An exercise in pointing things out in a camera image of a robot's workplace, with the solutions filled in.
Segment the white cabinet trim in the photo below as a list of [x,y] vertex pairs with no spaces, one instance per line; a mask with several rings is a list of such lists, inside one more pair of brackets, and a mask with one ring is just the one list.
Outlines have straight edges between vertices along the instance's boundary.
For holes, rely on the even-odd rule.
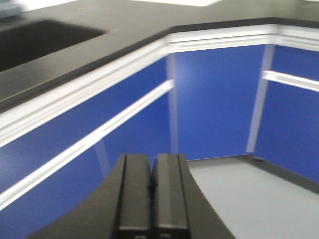
[[288,75],[276,71],[264,71],[263,79],[319,92],[319,81],[303,77]]
[[160,84],[125,110],[118,113],[115,117],[105,122],[96,130],[80,139],[74,145],[67,148],[47,163],[43,164],[6,191],[2,192],[0,194],[0,211],[65,166],[67,163],[71,162],[85,150],[92,147],[110,132],[124,124],[172,88],[174,88],[174,80],[166,80],[164,83]]

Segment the sink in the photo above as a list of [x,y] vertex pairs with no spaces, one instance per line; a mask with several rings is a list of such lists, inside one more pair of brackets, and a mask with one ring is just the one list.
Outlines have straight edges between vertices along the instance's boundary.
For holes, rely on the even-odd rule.
[[0,72],[104,33],[49,19],[0,32]]

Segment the black plastic part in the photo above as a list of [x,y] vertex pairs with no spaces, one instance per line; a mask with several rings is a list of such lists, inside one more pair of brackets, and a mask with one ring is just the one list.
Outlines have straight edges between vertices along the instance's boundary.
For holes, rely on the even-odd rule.
[[196,184],[183,154],[178,155],[192,239],[235,239]]
[[115,239],[126,155],[79,205],[28,239]]
[[143,154],[127,154],[119,239],[149,239],[151,233],[151,168]]
[[153,169],[155,239],[189,239],[189,228],[177,155],[160,154]]

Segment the black object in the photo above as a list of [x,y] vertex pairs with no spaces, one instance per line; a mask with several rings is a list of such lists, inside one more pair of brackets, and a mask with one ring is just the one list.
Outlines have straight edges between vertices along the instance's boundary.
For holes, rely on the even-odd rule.
[[122,189],[118,237],[148,239],[151,232],[151,169],[143,154],[128,154]]
[[235,239],[182,154],[122,154],[79,205],[28,239]]
[[28,239],[112,239],[117,230],[126,155],[78,206]]
[[160,154],[153,169],[154,237],[189,239],[178,156]]
[[235,239],[196,184],[183,154],[179,160],[192,239]]
[[53,20],[1,32],[0,71],[104,34],[103,31]]

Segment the cabinet door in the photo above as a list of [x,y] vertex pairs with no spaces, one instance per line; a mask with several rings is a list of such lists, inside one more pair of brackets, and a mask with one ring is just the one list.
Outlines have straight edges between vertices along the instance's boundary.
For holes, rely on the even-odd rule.
[[272,70],[319,81],[319,52],[276,46]]
[[114,117],[166,80],[161,59],[0,148],[0,192]]
[[159,153],[170,152],[167,94],[103,139],[111,167],[121,153],[143,153],[151,166]]
[[319,93],[269,82],[255,155],[319,182]]
[[258,45],[175,55],[179,153],[246,153],[263,53]]
[[0,211],[0,238],[26,238],[72,209],[102,182],[101,160],[88,149]]

